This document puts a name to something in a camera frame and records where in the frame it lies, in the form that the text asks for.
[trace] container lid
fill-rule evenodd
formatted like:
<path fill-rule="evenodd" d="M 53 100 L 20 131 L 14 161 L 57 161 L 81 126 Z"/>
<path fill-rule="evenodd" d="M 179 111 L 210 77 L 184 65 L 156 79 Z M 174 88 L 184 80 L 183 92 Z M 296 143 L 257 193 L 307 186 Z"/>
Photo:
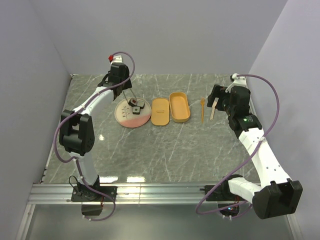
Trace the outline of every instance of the container lid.
<path fill-rule="evenodd" d="M 153 99 L 151 106 L 151 122 L 156 126 L 165 126 L 169 123 L 169 100 L 162 97 Z"/>

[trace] gray marble tabletop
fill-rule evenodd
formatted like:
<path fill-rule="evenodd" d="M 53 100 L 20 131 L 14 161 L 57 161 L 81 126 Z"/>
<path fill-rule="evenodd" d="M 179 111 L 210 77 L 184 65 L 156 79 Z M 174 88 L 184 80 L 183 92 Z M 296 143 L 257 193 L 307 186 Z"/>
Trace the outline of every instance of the gray marble tabletop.
<path fill-rule="evenodd" d="M 65 108 L 82 104 L 96 89 L 103 75 L 74 75 L 66 97 Z M 206 98 L 214 86 L 230 84 L 229 75 L 217 74 L 138 74 L 132 78 L 132 90 L 150 104 L 157 97 L 169 98 L 173 92 L 187 94 L 191 117 L 185 123 L 172 119 L 166 126 L 155 126 L 149 120 L 138 128 L 117 123 L 119 96 L 93 119 L 95 144 L 94 166 L 101 182 L 201 182 L 218 181 L 242 163 L 248 154 L 229 128 L 227 114 L 216 111 L 210 121 L 211 108 L 204 108 L 201 123 L 201 97 Z M 129 90 L 126 96 L 131 97 Z M 59 146 L 64 158 L 69 155 Z M 247 180 L 259 182 L 252 162 L 238 171 Z M 58 161 L 54 153 L 44 183 L 67 183 L 75 175 L 72 162 Z"/>

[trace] gray wall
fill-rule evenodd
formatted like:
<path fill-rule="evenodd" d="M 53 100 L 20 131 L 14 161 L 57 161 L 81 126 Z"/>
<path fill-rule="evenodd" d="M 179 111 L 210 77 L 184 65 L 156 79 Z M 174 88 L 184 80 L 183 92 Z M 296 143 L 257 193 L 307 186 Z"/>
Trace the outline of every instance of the gray wall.
<path fill-rule="evenodd" d="M 303 186 L 296 215 L 306 240 L 320 238 L 319 44 L 320 1 L 289 0 L 250 70 L 269 79 L 279 94 L 279 120 L 268 140 L 281 165 Z M 274 96 L 259 80 L 249 85 L 268 127 Z"/>
<path fill-rule="evenodd" d="M 28 1 L 0 1 L 0 32 L 0 238 L 11 240 L 41 179 L 70 75 Z"/>
<path fill-rule="evenodd" d="M 128 51 L 137 73 L 247 73 L 287 0 L 30 0 L 68 71 L 103 74 Z"/>

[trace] metal bar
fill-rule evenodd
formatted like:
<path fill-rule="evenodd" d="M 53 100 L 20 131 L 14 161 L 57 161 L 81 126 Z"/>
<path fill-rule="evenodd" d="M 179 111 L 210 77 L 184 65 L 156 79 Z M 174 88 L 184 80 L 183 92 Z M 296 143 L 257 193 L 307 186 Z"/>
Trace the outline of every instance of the metal bar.
<path fill-rule="evenodd" d="M 34 204 L 27 204 L 24 210 L 24 214 L 21 220 L 21 224 L 16 235 L 16 240 L 25 240 L 27 237 L 27 233 L 29 230 L 30 222 L 32 216 L 34 214 L 36 205 Z"/>
<path fill-rule="evenodd" d="M 216 182 L 183 182 L 183 183 L 116 183 L 101 184 L 117 186 L 116 204 L 197 204 L 205 195 L 205 185 Z M 71 202 L 72 187 L 69 184 L 34 184 L 28 204 L 76 204 Z M 86 202 L 98 205 L 100 202 Z"/>

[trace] purple cable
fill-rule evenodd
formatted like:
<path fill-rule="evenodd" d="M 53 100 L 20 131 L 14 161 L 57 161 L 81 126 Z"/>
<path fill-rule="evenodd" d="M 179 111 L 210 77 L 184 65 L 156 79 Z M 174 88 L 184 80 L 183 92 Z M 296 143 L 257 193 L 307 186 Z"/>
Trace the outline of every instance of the purple cable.
<path fill-rule="evenodd" d="M 279 111 L 280 111 L 280 102 L 279 102 L 279 96 L 277 94 L 277 91 L 275 89 L 275 87 L 271 84 L 271 82 L 269 82 L 267 79 L 261 77 L 261 76 L 258 76 L 258 75 L 253 75 L 253 74 L 238 74 L 237 77 L 253 77 L 253 78 L 257 78 L 257 79 L 261 79 L 262 81 L 266 82 L 272 89 L 273 93 L 274 93 L 274 96 L 275 96 L 275 100 L 276 100 L 276 113 L 275 113 L 275 116 L 274 116 L 274 119 L 273 119 L 273 122 L 271 124 L 271 126 L 268 128 L 268 130 L 263 134 L 262 137 L 266 137 L 268 135 L 268 133 L 274 128 L 276 122 L 277 122 L 277 119 L 278 119 L 278 116 L 279 116 Z M 224 210 L 226 208 L 232 208 L 232 207 L 235 207 L 235 206 L 239 206 L 241 204 L 244 204 L 246 203 L 247 201 L 242 201 L 242 202 L 239 202 L 239 203 L 236 203 L 236 204 L 233 204 L 233 205 L 230 205 L 230 206 L 226 206 L 226 207 L 222 207 L 222 208 L 218 208 L 218 209 L 213 209 L 213 210 L 210 210 L 210 211 L 202 211 L 200 212 L 199 211 L 199 208 L 201 207 L 202 203 L 217 189 L 217 187 L 219 187 L 225 180 L 227 180 L 232 174 L 234 174 L 236 171 L 238 171 L 239 169 L 241 169 L 244 165 L 246 165 L 252 158 L 253 156 L 258 152 L 259 150 L 259 147 L 261 146 L 262 144 L 262 141 L 259 141 L 259 143 L 257 144 L 257 146 L 255 147 L 253 153 L 249 156 L 249 158 L 244 161 L 242 164 L 240 164 L 239 166 L 237 166 L 234 170 L 232 170 L 231 172 L 229 172 L 226 176 L 224 176 L 213 188 L 211 188 L 210 191 L 208 191 L 208 193 L 200 200 L 200 202 L 196 205 L 195 207 L 195 212 L 199 215 L 206 215 L 206 214 L 212 214 L 212 213 L 216 213 L 218 211 L 221 211 L 221 210 Z M 240 217 L 240 216 L 243 216 L 245 213 L 247 213 L 249 211 L 249 209 L 252 207 L 252 205 L 249 206 L 249 208 L 244 211 L 242 214 L 240 214 L 239 216 L 237 217 Z"/>
<path fill-rule="evenodd" d="M 114 89 L 114 88 L 116 88 L 116 87 L 119 87 L 119 86 L 125 84 L 127 81 L 129 81 L 129 80 L 132 78 L 132 76 L 133 76 L 134 73 L 135 73 L 135 69 L 136 69 L 136 64 L 135 64 L 135 61 L 134 61 L 133 57 L 132 57 L 129 53 L 125 52 L 125 51 L 117 51 L 117 52 L 115 52 L 114 54 L 112 54 L 112 56 L 117 55 L 117 54 L 125 54 L 125 55 L 127 55 L 127 56 L 131 59 L 131 61 L 132 61 L 132 72 L 131 72 L 130 76 L 129 76 L 126 80 L 124 80 L 124 81 L 122 81 L 122 82 L 120 82 L 120 83 L 118 83 L 118 84 L 116 84 L 116 85 L 113 85 L 113 86 L 111 86 L 111 87 L 107 87 L 107 88 L 101 90 L 100 92 L 96 93 L 95 95 L 93 95 L 93 96 L 84 104 L 84 106 L 83 106 L 82 108 L 80 108 L 78 111 L 72 113 L 71 115 L 67 116 L 64 120 L 62 120 L 62 121 L 60 122 L 60 124 L 59 124 L 58 127 L 56 128 L 56 130 L 55 130 L 55 132 L 54 132 L 54 136 L 53 136 L 53 150 L 54 150 L 54 153 L 55 153 L 56 157 L 59 159 L 59 161 L 61 161 L 61 162 L 63 162 L 63 163 L 66 164 L 66 163 L 69 163 L 69 162 L 72 161 L 72 160 L 75 160 L 75 161 L 76 161 L 76 167 L 77 167 L 77 169 L 78 169 L 78 171 L 79 171 L 80 177 L 82 177 L 81 179 L 82 179 L 84 185 L 85 185 L 88 189 L 90 189 L 91 191 L 93 191 L 93 192 L 95 192 L 95 193 L 97 193 L 97 194 L 100 194 L 100 195 L 102 195 L 102 196 L 110 199 L 110 200 L 113 202 L 112 212 L 111 212 L 108 216 L 103 217 L 103 218 L 99 218 L 99 219 L 93 219 L 93 218 L 89 218 L 89 217 L 85 216 L 86 219 L 88 219 L 88 220 L 90 220 L 90 221 L 95 221 L 95 222 L 97 222 L 97 221 L 103 221 L 103 220 L 105 220 L 105 219 L 108 219 L 108 218 L 115 212 L 115 210 L 116 210 L 116 203 L 115 203 L 115 201 L 113 200 L 112 197 L 110 197 L 110 196 L 108 196 L 108 195 L 106 195 L 106 194 L 104 194 L 104 193 L 102 193 L 102 192 L 100 192 L 100 191 L 97 191 L 97 190 L 93 189 L 92 187 L 90 187 L 90 186 L 88 185 L 87 181 L 86 181 L 86 180 L 84 179 L 84 177 L 83 177 L 82 170 L 81 170 L 81 168 L 80 168 L 79 161 L 78 161 L 78 158 L 77 158 L 76 156 L 72 156 L 72 157 L 69 158 L 68 160 L 64 160 L 64 159 L 60 156 L 60 154 L 59 154 L 59 152 L 58 152 L 57 138 L 58 138 L 58 133 L 59 133 L 61 127 L 62 127 L 69 119 L 71 119 L 73 116 L 77 115 L 77 114 L 80 113 L 82 110 L 86 109 L 86 107 L 87 107 L 96 97 L 98 97 L 100 94 L 102 94 L 102 93 L 104 93 L 104 92 L 106 92 L 106 91 L 108 91 L 108 90 L 110 90 L 110 89 Z"/>

